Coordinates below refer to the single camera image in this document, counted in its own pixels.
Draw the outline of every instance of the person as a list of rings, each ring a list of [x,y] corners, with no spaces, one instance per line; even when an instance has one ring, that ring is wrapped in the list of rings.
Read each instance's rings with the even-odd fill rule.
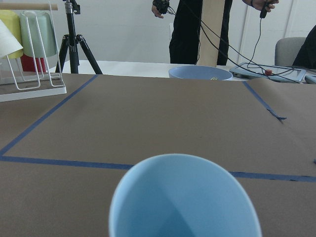
[[[266,0],[242,0],[245,4],[261,10]],[[226,65],[228,59],[228,29],[229,16],[233,0],[225,0],[221,38],[217,65]],[[272,0],[267,6],[267,12],[274,9],[278,0]],[[157,8],[152,5],[155,17],[163,18]],[[180,0],[173,22],[173,33],[169,44],[170,63],[196,64],[198,60],[200,18],[202,14],[202,0]]]
[[[316,69],[316,26],[307,35],[293,62],[293,66]]]

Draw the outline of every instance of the blue tape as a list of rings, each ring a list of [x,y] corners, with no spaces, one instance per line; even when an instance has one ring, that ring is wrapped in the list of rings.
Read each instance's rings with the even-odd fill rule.
[[[246,172],[230,172],[230,173],[235,178],[267,179],[267,180],[282,180],[282,181],[297,181],[297,182],[316,183],[316,177],[313,177],[313,176],[262,174],[262,173],[246,173]]]
[[[251,88],[251,86],[247,82],[243,81],[242,83],[274,117],[276,117],[278,120],[287,119],[287,117],[280,117],[279,115],[277,115],[276,112],[273,111],[273,109],[260,97],[260,95],[257,94],[257,92],[254,89]]]
[[[130,169],[133,166],[132,164],[114,164],[114,163],[75,161],[75,160],[40,159],[40,158],[6,157],[6,156],[0,157],[0,161],[29,163],[29,164],[75,166],[75,167],[86,167],[86,168],[102,168],[102,169]]]
[[[86,162],[86,161],[75,161],[75,160],[5,157],[5,156],[0,157],[0,161],[30,163],[30,164],[45,164],[45,165],[62,165],[62,166],[74,166],[74,167],[86,167],[86,168],[119,169],[119,170],[128,170],[134,166],[132,164],[115,164],[115,163]],[[235,178],[316,183],[316,177],[313,177],[313,176],[262,174],[262,173],[249,173],[249,172],[234,172],[234,171],[230,173]]]
[[[0,150],[0,156],[4,155],[7,151],[9,151],[13,146],[15,146],[19,141],[21,141],[26,135],[28,135],[34,128],[36,128],[38,125],[40,125],[52,113],[54,113],[56,110],[58,110],[60,107],[62,107],[67,101],[69,101],[71,98],[73,98],[79,91],[84,89],[88,84],[90,84],[97,77],[98,77],[98,75],[94,75],[90,80],[88,80],[81,87],[79,87],[77,90],[75,90],[69,96],[67,96],[58,105],[56,105],[54,108],[52,108],[50,111],[48,111],[45,115],[43,115],[41,118],[39,118],[37,121],[35,121],[31,126],[29,126],[25,131],[23,131],[19,136],[17,136],[15,139],[13,139],[8,145],[3,147]]]

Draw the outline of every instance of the tripod leg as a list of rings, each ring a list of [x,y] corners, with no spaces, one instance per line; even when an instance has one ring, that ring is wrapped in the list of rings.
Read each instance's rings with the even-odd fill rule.
[[[79,65],[79,58],[78,58],[78,51],[77,45],[69,45],[69,59],[70,59],[70,71],[71,73],[78,73],[78,65]]]
[[[60,70],[63,72],[64,64],[66,60],[67,50],[69,45],[69,35],[64,35],[63,40],[61,41],[60,51],[59,51],[59,62],[60,62]],[[59,73],[59,65],[57,62],[56,73]]]
[[[89,63],[91,64],[94,72],[96,74],[102,74],[102,71],[99,67],[99,65],[97,64],[97,61],[95,60],[89,46],[87,45],[85,39],[83,38],[82,35],[77,35],[77,40],[79,41],[82,50],[84,51],[84,54],[86,55],[87,59],[89,60]]]

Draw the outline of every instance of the light blue cup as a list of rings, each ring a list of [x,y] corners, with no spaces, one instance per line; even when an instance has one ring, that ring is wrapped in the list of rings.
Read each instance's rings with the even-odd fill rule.
[[[28,24],[30,26],[31,37],[29,37]],[[57,53],[55,34],[50,16],[47,12],[30,10],[23,11],[20,14],[20,25],[22,45],[25,55],[33,57],[31,39],[36,58],[43,58],[45,57],[45,54],[46,57],[50,57]]]
[[[261,237],[239,182],[203,158],[167,154],[133,166],[114,193],[110,237]]]
[[[181,79],[205,79],[210,80],[216,77],[217,80],[231,80],[233,74],[223,69],[198,66],[198,65],[187,65],[175,67],[169,70],[170,78],[181,78]]]

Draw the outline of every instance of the bowl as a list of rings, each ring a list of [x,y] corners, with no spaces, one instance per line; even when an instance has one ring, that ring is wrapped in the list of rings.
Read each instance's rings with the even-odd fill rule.
[[[187,65],[170,69],[169,77],[180,79],[210,80],[212,78],[216,78],[216,80],[231,80],[233,78],[233,74],[223,69],[214,67]]]

